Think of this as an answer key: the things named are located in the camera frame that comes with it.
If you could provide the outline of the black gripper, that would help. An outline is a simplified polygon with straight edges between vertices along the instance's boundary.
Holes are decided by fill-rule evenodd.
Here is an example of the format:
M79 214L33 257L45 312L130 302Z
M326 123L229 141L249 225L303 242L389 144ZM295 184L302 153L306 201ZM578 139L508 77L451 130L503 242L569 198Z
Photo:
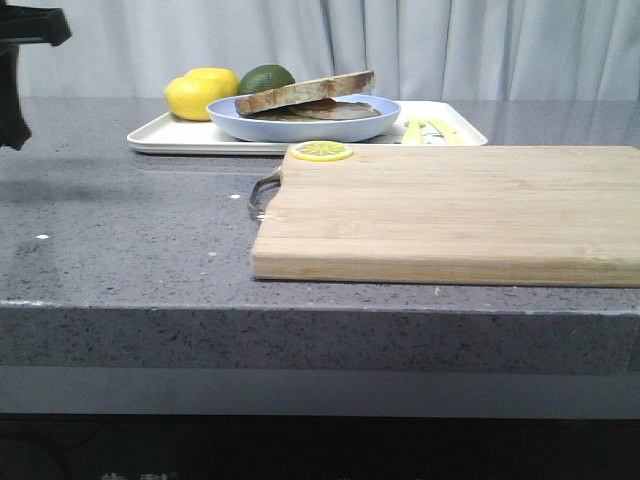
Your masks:
M61 8L1 6L1 146L21 150L31 137L18 94L17 65L23 44L59 46L72 36Z

